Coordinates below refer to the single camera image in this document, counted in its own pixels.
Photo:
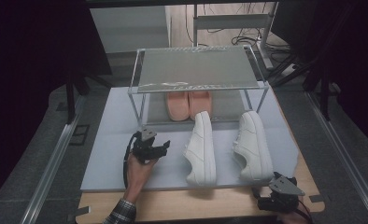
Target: pink shoe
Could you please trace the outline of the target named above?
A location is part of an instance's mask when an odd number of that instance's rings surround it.
[[[190,91],[190,116],[195,120],[195,115],[202,111],[207,111],[211,117],[211,92],[210,91]]]
[[[170,119],[182,121],[190,116],[187,91],[172,91],[166,94],[167,113]]]

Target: plaid sleeve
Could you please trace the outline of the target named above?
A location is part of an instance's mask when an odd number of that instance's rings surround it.
[[[106,218],[103,224],[126,224],[134,223],[135,205],[123,199],[120,199],[117,206],[112,210],[111,214]]]

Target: shoe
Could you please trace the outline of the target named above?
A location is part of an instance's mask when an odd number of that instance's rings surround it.
[[[190,91],[190,117],[195,119],[195,115],[207,111],[211,115],[211,92],[210,91]]]
[[[182,121],[190,116],[187,91],[172,91],[166,94],[166,106],[169,118]]]
[[[187,182],[197,186],[216,185],[216,162],[212,139],[210,117],[206,111],[195,116],[190,142],[184,150],[184,157],[191,163],[192,171]]]
[[[242,166],[240,178],[250,185],[268,184],[274,176],[265,131],[255,111],[244,113],[239,120],[239,135],[234,141],[234,158]]]

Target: aluminum rail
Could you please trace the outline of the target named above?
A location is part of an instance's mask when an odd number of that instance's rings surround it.
[[[362,201],[364,202],[365,207],[368,210],[368,183],[362,177],[361,172],[357,168],[355,162],[351,159],[349,153],[347,152],[347,147],[339,138],[338,134],[336,133],[333,125],[324,118],[321,111],[319,110],[318,100],[316,97],[309,92],[305,93],[306,97],[308,98],[310,104],[313,107],[313,110],[318,117],[318,121],[320,122],[323,130],[327,134],[328,138],[330,139],[331,143],[333,144],[333,148],[342,162],[345,170],[347,171],[347,175],[349,176],[350,180],[352,181],[355,189],[361,196]]]
[[[60,163],[64,156],[65,150],[67,149],[68,143],[70,142],[71,135],[73,134],[80,114],[83,110],[83,105],[86,101],[85,96],[79,96],[76,102],[76,115],[70,124],[64,126],[64,130],[56,144],[55,149],[53,149],[52,155],[50,156],[50,161],[44,170],[44,174],[38,182],[38,186],[27,205],[26,211],[21,218],[21,224],[33,224],[38,218],[39,212],[41,211],[42,205],[47,198],[48,192],[50,191],[50,186],[53,179],[59,169]]]

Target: metal bracket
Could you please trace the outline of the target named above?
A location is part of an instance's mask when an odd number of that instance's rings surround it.
[[[76,217],[88,214],[90,212],[91,212],[91,208],[89,206],[79,208],[79,209],[77,209],[77,211],[74,215],[70,214],[70,215],[67,216],[67,222],[68,223],[74,222]]]
[[[280,178],[269,184],[269,188],[281,194],[301,196],[305,195],[305,193],[301,189],[291,183],[291,181],[289,181],[285,176],[281,176]]]
[[[156,132],[152,131],[151,129],[148,129],[146,127],[143,127],[141,129],[141,141],[147,141],[149,140],[151,137],[155,137],[157,135]]]

